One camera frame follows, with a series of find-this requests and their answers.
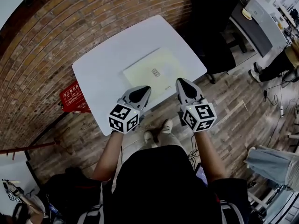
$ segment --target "desk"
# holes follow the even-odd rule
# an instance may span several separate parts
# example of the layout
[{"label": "desk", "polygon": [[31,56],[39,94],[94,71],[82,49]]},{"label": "desk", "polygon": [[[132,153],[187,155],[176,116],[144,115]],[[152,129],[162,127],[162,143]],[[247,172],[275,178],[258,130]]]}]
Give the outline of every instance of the desk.
[{"label": "desk", "polygon": [[243,33],[253,49],[264,57],[272,48],[272,44],[258,23],[252,18],[248,20],[242,14],[243,5],[238,3],[234,8],[230,20]]},{"label": "desk", "polygon": [[[114,35],[73,64],[73,70],[90,110],[104,135],[111,133],[107,115],[131,88],[122,71],[157,48],[165,47],[180,61],[187,79],[194,81],[206,68],[160,15],[148,18]],[[148,103],[148,111],[176,93],[175,85]]]}]

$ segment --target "light-colored pants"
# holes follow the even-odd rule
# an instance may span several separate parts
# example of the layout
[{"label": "light-colored pants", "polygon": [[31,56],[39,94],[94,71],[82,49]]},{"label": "light-colored pants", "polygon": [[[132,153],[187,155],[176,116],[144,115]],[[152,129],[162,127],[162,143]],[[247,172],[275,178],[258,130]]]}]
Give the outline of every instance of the light-colored pants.
[{"label": "light-colored pants", "polygon": [[[158,140],[160,142],[160,146],[178,145],[178,146],[181,146],[183,148],[183,146],[181,145],[181,142],[177,139],[176,136],[174,136],[174,134],[171,133],[171,131],[169,129],[162,129],[161,132],[158,135]],[[152,148],[153,146],[155,146],[155,143],[152,140],[152,142],[149,141],[140,150],[147,149],[147,148]]]}]

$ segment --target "sneaker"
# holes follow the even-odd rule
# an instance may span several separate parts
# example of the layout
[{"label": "sneaker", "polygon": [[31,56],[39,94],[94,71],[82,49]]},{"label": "sneaker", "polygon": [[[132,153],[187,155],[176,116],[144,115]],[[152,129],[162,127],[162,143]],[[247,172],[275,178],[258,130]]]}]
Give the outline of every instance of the sneaker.
[{"label": "sneaker", "polygon": [[253,69],[251,69],[250,74],[257,82],[261,82],[259,73],[255,72]]},{"label": "sneaker", "polygon": [[258,74],[261,74],[262,73],[262,67],[260,65],[258,65],[257,62],[254,62],[253,63],[253,67],[254,67],[254,71],[257,72]]},{"label": "sneaker", "polygon": [[172,130],[172,127],[173,127],[173,122],[171,119],[167,119],[164,124],[163,124],[163,128],[162,130],[165,131],[165,130],[169,130],[171,132]]},{"label": "sneaker", "polygon": [[150,131],[146,131],[144,133],[144,141],[146,144],[153,144],[154,142],[154,136]]}]

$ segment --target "white table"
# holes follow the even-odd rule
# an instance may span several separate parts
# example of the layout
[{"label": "white table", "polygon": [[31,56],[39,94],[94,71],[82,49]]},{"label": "white table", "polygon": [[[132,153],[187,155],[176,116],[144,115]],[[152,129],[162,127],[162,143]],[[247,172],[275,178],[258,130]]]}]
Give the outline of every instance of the white table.
[{"label": "white table", "polygon": [[[107,39],[73,64],[73,70],[90,110],[104,135],[111,133],[108,114],[123,93],[132,88],[122,71],[157,48],[166,47],[180,61],[191,81],[206,68],[162,16],[144,20]],[[149,102],[150,110],[176,92],[175,86]]]}]

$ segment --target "gray cloth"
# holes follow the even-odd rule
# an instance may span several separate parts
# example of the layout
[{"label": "gray cloth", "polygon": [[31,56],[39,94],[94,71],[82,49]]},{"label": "gray cloth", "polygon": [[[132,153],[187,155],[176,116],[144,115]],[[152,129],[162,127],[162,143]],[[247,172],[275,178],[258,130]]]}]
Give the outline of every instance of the gray cloth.
[{"label": "gray cloth", "polygon": [[278,150],[259,147],[251,149],[245,163],[259,175],[280,185],[287,185],[286,175],[291,156]]}]

